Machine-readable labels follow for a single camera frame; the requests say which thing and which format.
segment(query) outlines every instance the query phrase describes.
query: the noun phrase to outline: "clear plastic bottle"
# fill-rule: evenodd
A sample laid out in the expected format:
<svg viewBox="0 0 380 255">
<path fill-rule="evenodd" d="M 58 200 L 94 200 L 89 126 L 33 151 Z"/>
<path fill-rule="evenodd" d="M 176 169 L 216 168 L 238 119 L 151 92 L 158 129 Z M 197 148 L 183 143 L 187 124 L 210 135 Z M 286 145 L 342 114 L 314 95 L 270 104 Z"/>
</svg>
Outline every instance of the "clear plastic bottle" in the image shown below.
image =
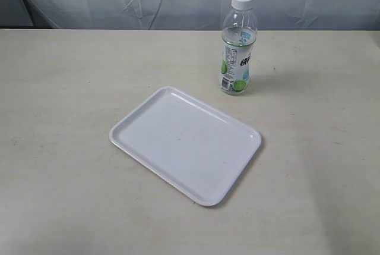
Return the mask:
<svg viewBox="0 0 380 255">
<path fill-rule="evenodd" d="M 223 23 L 220 87 L 230 95 L 243 93 L 249 83 L 249 59 L 257 35 L 253 1 L 232 0 L 232 10 Z"/>
</svg>

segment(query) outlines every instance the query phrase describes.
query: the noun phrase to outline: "barcode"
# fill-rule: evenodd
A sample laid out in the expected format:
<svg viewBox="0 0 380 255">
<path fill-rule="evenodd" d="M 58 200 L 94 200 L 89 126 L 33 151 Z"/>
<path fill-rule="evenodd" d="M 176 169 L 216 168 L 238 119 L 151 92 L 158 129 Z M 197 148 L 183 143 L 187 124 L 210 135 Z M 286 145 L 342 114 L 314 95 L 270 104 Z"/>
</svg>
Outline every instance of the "barcode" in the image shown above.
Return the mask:
<svg viewBox="0 0 380 255">
<path fill-rule="evenodd" d="M 226 78 L 223 78 L 221 81 L 221 86 L 225 89 L 228 89 L 228 80 Z"/>
</svg>

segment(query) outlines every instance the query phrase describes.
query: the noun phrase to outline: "tray rim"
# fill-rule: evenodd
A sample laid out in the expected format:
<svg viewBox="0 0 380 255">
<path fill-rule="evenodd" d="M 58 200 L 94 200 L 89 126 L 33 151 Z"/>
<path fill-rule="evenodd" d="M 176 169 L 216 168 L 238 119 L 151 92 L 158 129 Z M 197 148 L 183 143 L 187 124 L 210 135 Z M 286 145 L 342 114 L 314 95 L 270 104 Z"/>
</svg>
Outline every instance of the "tray rim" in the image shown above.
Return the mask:
<svg viewBox="0 0 380 255">
<path fill-rule="evenodd" d="M 207 107 L 208 109 L 210 109 L 211 111 L 214 111 L 220 115 L 223 115 L 224 117 L 228 118 L 229 120 L 233 121 L 233 122 L 237 122 L 239 123 L 240 125 L 244 126 L 245 128 L 247 128 L 248 130 L 250 130 L 252 132 L 252 134 L 254 134 L 257 138 L 257 142 L 258 142 L 258 146 L 256 149 L 253 150 L 252 154 L 250 155 L 249 159 L 246 161 L 245 165 L 242 167 L 242 169 L 239 171 L 239 173 L 237 174 L 237 176 L 233 177 L 233 181 L 232 181 L 232 184 L 228 186 L 228 188 L 223 192 L 221 193 L 221 195 L 216 198 L 216 199 L 202 199 L 200 197 L 197 197 L 196 193 L 192 193 L 191 190 L 187 190 L 185 188 L 183 188 L 182 186 L 180 185 L 177 185 L 176 182 L 172 181 L 171 179 L 169 179 L 168 177 L 166 177 L 165 175 L 161 174 L 159 171 L 157 171 L 154 167 L 150 166 L 148 163 L 146 163 L 143 159 L 140 159 L 137 155 L 135 155 L 132 151 L 126 149 L 123 145 L 120 145 L 119 142 L 115 139 L 114 137 L 114 132 L 115 130 L 121 125 L 123 124 L 124 121 L 126 121 L 128 118 L 130 118 L 131 116 L 133 116 L 133 114 L 135 114 L 138 110 L 140 110 L 141 108 L 143 108 L 146 104 L 148 104 L 151 100 L 153 100 L 155 97 L 157 97 L 159 94 L 161 94 L 163 91 L 175 91 L 175 92 L 178 92 L 182 95 L 185 95 L 186 97 L 190 98 L 191 100 L 193 100 L 194 102 L 198 102 L 200 104 L 202 104 L 203 106 Z M 227 195 L 227 193 L 231 190 L 231 188 L 234 186 L 236 180 L 242 175 L 242 172 L 244 171 L 244 169 L 247 167 L 247 165 L 251 162 L 253 156 L 259 151 L 261 145 L 262 145 L 262 137 L 259 133 L 259 131 L 257 131 L 256 129 L 248 126 L 247 124 L 245 124 L 244 122 L 234 118 L 234 117 L 231 117 L 230 115 L 210 106 L 209 104 L 183 92 L 182 90 L 180 89 L 177 89 L 176 87 L 173 87 L 173 86 L 164 86 L 164 87 L 161 87 L 160 89 L 158 89 L 156 92 L 154 92 L 151 96 L 149 96 L 145 101 L 143 101 L 140 105 L 138 105 L 135 109 L 133 109 L 127 116 L 123 117 L 120 121 L 118 121 L 110 130 L 109 132 L 109 140 L 111 141 L 111 143 L 113 143 L 116 147 L 118 147 L 119 149 L 121 149 L 121 151 L 125 152 L 127 155 L 129 155 L 130 157 L 132 157 L 134 160 L 136 160 L 138 163 L 140 163 L 142 166 L 144 166 L 145 168 L 147 168 L 149 171 L 151 171 L 152 173 L 156 174 L 158 177 L 160 177 L 161 179 L 163 179 L 165 182 L 167 182 L 168 184 L 170 184 L 172 187 L 174 187 L 175 189 L 177 189 L 178 191 L 180 191 L 182 194 L 186 195 L 187 197 L 189 197 L 191 200 L 193 200 L 194 202 L 198 203 L 199 205 L 201 206 L 205 206 L 205 207 L 211 207 L 211 206 L 215 206 L 217 204 L 219 204 L 224 198 L 225 196 Z"/>
</svg>

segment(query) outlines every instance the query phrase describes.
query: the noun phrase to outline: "plastic tray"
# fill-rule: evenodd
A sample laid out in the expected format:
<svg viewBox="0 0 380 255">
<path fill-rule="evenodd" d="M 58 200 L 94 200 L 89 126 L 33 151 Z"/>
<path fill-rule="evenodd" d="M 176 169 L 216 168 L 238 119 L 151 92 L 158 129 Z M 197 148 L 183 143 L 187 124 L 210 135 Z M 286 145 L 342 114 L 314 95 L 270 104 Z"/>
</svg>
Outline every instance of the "plastic tray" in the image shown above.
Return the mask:
<svg viewBox="0 0 380 255">
<path fill-rule="evenodd" d="M 222 201 L 261 145 L 259 132 L 174 87 L 155 92 L 109 138 L 203 206 Z"/>
</svg>

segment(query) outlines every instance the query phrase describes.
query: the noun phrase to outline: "bottle label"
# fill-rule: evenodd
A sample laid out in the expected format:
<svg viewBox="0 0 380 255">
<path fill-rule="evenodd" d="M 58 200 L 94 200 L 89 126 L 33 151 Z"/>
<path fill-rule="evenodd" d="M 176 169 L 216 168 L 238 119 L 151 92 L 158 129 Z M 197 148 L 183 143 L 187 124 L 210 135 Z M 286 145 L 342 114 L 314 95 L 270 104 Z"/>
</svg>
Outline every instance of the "bottle label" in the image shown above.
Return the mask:
<svg viewBox="0 0 380 255">
<path fill-rule="evenodd" d="M 223 43 L 220 87 L 230 93 L 242 92 L 249 83 L 249 59 L 254 44 L 233 46 L 226 42 Z"/>
</svg>

